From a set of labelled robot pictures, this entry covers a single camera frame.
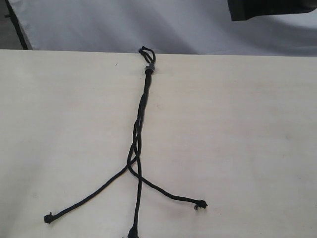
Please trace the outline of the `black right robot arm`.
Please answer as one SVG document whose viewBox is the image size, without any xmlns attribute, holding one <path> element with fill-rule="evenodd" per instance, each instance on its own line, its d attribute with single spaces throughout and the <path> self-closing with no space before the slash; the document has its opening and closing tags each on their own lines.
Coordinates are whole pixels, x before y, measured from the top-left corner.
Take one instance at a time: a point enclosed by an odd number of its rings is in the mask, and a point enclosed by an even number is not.
<svg viewBox="0 0 317 238">
<path fill-rule="evenodd" d="M 309 13 L 317 8 L 315 0 L 228 0 L 232 21 L 257 16 Z"/>
</svg>

